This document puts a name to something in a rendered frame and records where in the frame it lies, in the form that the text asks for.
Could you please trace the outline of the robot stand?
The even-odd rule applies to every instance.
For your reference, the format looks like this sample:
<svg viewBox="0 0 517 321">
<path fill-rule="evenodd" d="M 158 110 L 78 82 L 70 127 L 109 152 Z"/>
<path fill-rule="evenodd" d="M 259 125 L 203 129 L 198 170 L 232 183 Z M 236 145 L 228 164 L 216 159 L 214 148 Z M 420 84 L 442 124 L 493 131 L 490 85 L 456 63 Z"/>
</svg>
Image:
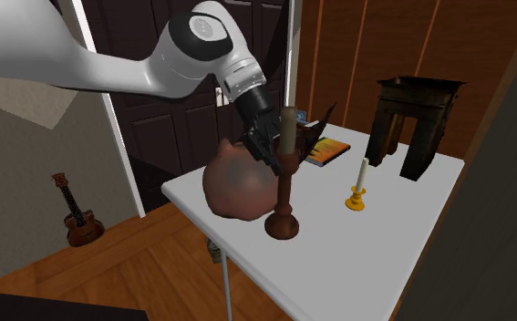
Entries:
<svg viewBox="0 0 517 321">
<path fill-rule="evenodd" d="M 0 321 L 149 321 L 145 311 L 0 294 Z"/>
</svg>

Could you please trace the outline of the brown candlestick with beige candle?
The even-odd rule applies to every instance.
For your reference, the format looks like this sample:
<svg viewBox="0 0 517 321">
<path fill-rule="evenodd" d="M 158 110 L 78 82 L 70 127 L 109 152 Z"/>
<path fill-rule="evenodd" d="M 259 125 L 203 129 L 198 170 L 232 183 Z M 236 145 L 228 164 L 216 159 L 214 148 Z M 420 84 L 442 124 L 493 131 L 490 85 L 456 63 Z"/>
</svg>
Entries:
<svg viewBox="0 0 517 321">
<path fill-rule="evenodd" d="M 281 109 L 280 139 L 277 159 L 283 172 L 278 178 L 277 204 L 274 212 L 264 222 L 265 231 L 276 240 L 289 240 L 299 232 L 299 223 L 292 215 L 290 204 L 292 177 L 299 166 L 296 142 L 296 109 L 284 107 Z"/>
</svg>

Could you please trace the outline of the white table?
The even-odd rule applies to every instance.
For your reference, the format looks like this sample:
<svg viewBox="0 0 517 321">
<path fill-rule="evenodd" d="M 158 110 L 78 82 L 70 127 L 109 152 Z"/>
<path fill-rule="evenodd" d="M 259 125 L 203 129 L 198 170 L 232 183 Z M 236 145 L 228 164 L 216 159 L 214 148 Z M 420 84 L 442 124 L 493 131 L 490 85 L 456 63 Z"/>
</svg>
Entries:
<svg viewBox="0 0 517 321">
<path fill-rule="evenodd" d="M 305 162 L 294 175 L 290 203 L 298 235 L 270 237 L 264 220 L 214 215 L 202 172 L 165 182 L 161 190 L 294 321 L 388 321 L 415 267 L 463 161 L 438 154 L 417 181 L 399 173 L 407 146 L 368 166 L 365 209 L 346 207 L 368 135 L 328 125 L 326 137 L 350 150 L 324 167 Z"/>
</svg>

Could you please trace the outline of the small grey object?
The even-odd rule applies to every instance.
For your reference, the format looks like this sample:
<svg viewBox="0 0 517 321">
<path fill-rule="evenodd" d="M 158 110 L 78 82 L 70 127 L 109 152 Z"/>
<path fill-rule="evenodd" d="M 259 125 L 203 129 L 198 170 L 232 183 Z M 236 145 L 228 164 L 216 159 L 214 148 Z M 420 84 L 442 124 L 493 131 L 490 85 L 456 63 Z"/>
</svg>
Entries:
<svg viewBox="0 0 517 321">
<path fill-rule="evenodd" d="M 222 262 L 222 250 L 210 238 L 205 238 L 206 248 L 214 264 Z"/>
</svg>

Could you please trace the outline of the pink piggy bank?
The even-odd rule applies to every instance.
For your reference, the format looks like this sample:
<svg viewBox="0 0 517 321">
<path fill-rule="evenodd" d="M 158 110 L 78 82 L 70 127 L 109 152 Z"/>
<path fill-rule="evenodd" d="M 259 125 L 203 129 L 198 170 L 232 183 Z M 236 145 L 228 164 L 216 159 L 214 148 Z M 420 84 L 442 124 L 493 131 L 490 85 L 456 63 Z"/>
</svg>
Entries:
<svg viewBox="0 0 517 321">
<path fill-rule="evenodd" d="M 220 217 L 253 221 L 277 204 L 278 177 L 242 143 L 223 138 L 202 176 L 205 200 Z"/>
</svg>

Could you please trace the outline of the yellow holder with white candle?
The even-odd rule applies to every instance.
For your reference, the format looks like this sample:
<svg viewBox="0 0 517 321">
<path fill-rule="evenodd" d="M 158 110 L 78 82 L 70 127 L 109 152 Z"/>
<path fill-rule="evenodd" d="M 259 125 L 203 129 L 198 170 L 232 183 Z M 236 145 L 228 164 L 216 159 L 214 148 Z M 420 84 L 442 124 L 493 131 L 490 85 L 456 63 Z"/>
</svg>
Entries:
<svg viewBox="0 0 517 321">
<path fill-rule="evenodd" d="M 368 164 L 369 159 L 364 158 L 362 160 L 359 173 L 357 176 L 357 184 L 351 187 L 352 195 L 348 199 L 346 199 L 346 207 L 352 211 L 360 212 L 365 209 L 365 204 L 363 203 L 362 196 L 366 193 L 364 182 L 366 178 Z"/>
</svg>

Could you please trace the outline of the dark brown panelled door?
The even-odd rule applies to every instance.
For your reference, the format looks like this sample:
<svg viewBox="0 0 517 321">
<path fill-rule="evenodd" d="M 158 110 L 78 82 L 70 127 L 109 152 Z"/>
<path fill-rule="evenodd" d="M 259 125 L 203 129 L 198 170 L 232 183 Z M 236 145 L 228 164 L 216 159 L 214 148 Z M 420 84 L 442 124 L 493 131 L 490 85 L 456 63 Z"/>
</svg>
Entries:
<svg viewBox="0 0 517 321">
<path fill-rule="evenodd" d="M 81 0 L 95 49 L 142 60 L 153 51 L 169 18 L 203 0 Z M 284 105 L 289 0 L 216 0 L 233 16 L 266 73 L 274 107 Z M 167 200 L 160 186 L 206 165 L 222 138 L 238 141 L 243 123 L 234 105 L 219 107 L 218 83 L 208 76 L 183 100 L 110 96 L 144 209 Z"/>
</svg>

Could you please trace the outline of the dark wooden arch stand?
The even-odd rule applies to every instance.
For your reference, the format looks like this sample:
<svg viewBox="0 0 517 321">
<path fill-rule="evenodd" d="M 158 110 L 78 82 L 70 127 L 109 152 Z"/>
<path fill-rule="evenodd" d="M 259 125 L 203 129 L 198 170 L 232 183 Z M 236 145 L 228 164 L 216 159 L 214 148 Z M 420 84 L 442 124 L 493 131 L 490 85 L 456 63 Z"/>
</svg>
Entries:
<svg viewBox="0 0 517 321">
<path fill-rule="evenodd" d="M 405 119 L 417 121 L 400 176 L 417 181 L 427 170 L 444 136 L 462 81 L 397 76 L 379 80 L 381 93 L 365 157 L 377 167 L 396 152 Z"/>
</svg>

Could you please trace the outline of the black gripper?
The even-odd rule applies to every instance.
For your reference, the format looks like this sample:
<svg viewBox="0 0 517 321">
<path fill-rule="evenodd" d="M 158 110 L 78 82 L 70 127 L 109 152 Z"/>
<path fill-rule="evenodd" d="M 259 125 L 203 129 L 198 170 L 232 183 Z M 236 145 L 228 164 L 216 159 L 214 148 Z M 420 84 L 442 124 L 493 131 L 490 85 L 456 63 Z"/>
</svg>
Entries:
<svg viewBox="0 0 517 321">
<path fill-rule="evenodd" d="M 243 122 L 244 146 L 256 161 L 263 161 L 279 176 L 283 171 L 275 156 L 274 140 L 280 134 L 279 112 L 266 85 L 245 91 L 234 105 Z"/>
</svg>

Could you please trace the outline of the brown guitar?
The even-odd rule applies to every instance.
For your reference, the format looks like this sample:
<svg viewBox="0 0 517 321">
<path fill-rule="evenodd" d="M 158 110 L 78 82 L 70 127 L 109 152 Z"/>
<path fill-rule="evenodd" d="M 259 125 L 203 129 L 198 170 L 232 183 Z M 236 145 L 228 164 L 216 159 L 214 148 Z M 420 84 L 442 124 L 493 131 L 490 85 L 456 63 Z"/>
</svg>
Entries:
<svg viewBox="0 0 517 321">
<path fill-rule="evenodd" d="M 70 210 L 64 219 L 67 227 L 67 241 L 72 247 L 80 247 L 96 241 L 104 232 L 102 222 L 95 218 L 91 210 L 82 212 L 68 187 L 68 180 L 64 172 L 52 175 L 56 186 L 62 191 L 63 197 Z"/>
</svg>

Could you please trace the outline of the dark brown open book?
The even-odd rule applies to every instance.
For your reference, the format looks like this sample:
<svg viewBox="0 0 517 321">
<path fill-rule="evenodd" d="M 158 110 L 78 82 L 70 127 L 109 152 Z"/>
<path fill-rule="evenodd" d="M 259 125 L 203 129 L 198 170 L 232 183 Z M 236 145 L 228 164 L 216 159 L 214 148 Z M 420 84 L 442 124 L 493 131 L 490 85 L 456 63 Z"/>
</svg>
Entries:
<svg viewBox="0 0 517 321">
<path fill-rule="evenodd" d="M 319 141 L 329 117 L 331 116 L 336 103 L 332 104 L 327 110 L 324 117 L 319 120 L 316 124 L 310 125 L 296 125 L 296 141 L 295 148 L 297 149 L 297 155 L 299 162 L 303 162 L 314 149 L 316 143 Z"/>
</svg>

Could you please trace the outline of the orange cover book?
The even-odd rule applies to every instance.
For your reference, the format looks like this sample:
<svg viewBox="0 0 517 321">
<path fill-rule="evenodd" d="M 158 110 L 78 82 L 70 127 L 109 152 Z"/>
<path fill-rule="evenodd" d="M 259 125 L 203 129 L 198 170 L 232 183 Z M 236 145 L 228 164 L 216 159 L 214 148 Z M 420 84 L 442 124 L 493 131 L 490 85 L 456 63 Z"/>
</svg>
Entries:
<svg viewBox="0 0 517 321">
<path fill-rule="evenodd" d="M 305 158 L 305 161 L 318 167 L 324 167 L 327 165 L 327 163 L 347 152 L 348 150 L 350 150 L 349 144 L 323 137 L 317 141 L 315 146 Z"/>
</svg>

